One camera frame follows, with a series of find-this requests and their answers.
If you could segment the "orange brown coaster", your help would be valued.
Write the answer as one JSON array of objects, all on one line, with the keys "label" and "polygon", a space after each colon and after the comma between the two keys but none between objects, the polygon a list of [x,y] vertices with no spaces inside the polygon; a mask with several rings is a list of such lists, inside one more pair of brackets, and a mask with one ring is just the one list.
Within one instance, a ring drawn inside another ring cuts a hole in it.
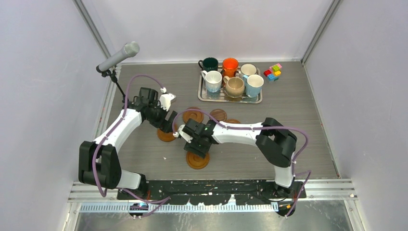
[{"label": "orange brown coaster", "polygon": [[192,169],[203,169],[208,165],[210,161],[210,155],[207,153],[204,158],[192,153],[192,152],[187,152],[186,153],[186,162],[189,167]]},{"label": "orange brown coaster", "polygon": [[171,142],[174,141],[176,138],[173,136],[173,132],[163,132],[162,130],[157,130],[157,137],[159,140],[163,142]]}]

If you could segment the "orange brown coaster front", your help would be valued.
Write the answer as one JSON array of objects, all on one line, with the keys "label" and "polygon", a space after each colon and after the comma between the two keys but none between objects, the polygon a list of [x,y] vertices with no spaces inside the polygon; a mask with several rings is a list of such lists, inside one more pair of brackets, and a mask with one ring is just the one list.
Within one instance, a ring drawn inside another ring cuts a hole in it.
[{"label": "orange brown coaster front", "polygon": [[210,155],[207,153],[204,158],[192,153],[192,152],[187,152],[186,153],[186,162],[189,167],[192,169],[203,169],[208,165],[210,161]]}]

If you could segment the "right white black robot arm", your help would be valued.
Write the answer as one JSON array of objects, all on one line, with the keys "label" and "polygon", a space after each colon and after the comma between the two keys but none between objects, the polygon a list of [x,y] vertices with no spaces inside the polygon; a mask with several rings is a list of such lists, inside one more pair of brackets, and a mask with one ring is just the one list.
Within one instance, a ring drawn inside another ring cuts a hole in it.
[{"label": "right white black robot arm", "polygon": [[292,161],[297,137],[273,118],[255,124],[235,124],[209,120],[206,124],[189,119],[177,130],[186,141],[184,149],[205,158],[211,145],[239,143],[256,146],[274,166],[275,193],[288,197],[294,191]]}]

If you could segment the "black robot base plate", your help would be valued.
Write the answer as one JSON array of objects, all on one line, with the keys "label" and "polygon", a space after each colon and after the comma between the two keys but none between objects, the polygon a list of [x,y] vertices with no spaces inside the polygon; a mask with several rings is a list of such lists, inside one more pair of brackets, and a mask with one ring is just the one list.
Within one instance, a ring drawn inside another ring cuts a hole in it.
[{"label": "black robot base plate", "polygon": [[170,205],[225,205],[234,199],[237,205],[267,205],[282,199],[306,198],[295,181],[287,190],[272,180],[150,180],[135,190],[120,190],[119,200],[140,197],[159,201],[169,198]]}]

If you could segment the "dark wooden coaster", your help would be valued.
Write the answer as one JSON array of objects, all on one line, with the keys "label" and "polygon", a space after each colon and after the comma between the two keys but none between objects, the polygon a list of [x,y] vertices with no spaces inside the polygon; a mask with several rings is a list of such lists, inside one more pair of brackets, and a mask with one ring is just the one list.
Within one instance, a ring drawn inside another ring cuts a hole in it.
[{"label": "dark wooden coaster", "polygon": [[210,112],[210,115],[215,118],[217,121],[226,121],[228,116],[223,109],[214,109]]}]

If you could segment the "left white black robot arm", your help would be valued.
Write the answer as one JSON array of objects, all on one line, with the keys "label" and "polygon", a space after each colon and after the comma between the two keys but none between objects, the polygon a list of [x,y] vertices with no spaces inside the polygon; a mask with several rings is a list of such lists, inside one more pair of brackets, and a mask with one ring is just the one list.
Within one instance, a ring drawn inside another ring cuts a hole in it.
[{"label": "left white black robot arm", "polygon": [[101,188],[126,188],[136,199],[147,195],[145,176],[121,168],[118,152],[130,134],[144,121],[164,133],[172,132],[177,112],[169,113],[176,96],[161,89],[162,94],[142,87],[132,101],[125,104],[114,123],[93,141],[84,141],[79,147],[78,179],[84,184]]}]

